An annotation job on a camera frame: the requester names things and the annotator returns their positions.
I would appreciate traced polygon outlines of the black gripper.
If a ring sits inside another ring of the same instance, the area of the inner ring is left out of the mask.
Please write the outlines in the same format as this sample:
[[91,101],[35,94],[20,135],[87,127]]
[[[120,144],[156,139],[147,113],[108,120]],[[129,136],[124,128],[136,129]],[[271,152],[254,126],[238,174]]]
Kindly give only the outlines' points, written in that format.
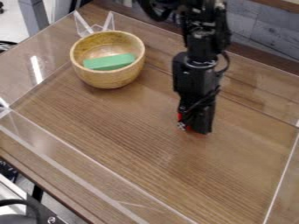
[[217,60],[193,61],[185,52],[172,58],[172,90],[180,96],[177,113],[191,116],[191,129],[207,135],[212,131],[215,116],[215,92],[220,85],[220,77],[215,71]]

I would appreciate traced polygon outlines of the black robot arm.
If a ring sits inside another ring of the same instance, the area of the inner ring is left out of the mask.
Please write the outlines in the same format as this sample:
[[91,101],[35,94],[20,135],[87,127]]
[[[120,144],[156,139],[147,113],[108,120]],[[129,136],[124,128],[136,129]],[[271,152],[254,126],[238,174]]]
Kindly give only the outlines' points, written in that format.
[[231,31],[224,0],[136,0],[147,16],[165,21],[175,15],[185,50],[172,58],[172,90],[180,96],[177,127],[212,132],[220,79],[219,58],[230,60]]

